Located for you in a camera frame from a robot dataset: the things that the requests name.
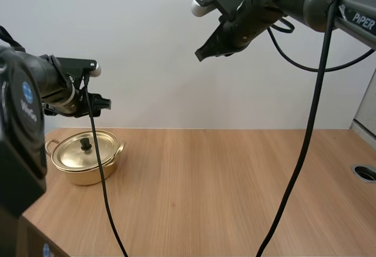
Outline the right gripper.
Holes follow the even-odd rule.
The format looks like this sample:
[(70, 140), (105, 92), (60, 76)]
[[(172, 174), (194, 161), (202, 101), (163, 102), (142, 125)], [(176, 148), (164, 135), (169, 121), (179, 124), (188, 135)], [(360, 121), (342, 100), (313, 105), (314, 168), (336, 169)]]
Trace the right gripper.
[(234, 19), (221, 23), (194, 54), (202, 62), (206, 58), (240, 52), (284, 15), (272, 2), (244, 0)]

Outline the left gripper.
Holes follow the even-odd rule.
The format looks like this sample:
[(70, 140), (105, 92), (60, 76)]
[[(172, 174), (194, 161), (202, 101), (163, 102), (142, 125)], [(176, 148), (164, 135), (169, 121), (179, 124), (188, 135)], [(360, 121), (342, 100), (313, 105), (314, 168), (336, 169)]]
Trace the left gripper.
[(51, 99), (44, 98), (42, 107), (46, 115), (61, 115), (65, 117), (80, 118), (90, 115), (99, 117), (102, 109), (111, 109), (110, 99), (102, 97), (100, 94), (88, 92), (74, 92), (72, 97), (66, 100), (57, 99), (52, 102)]

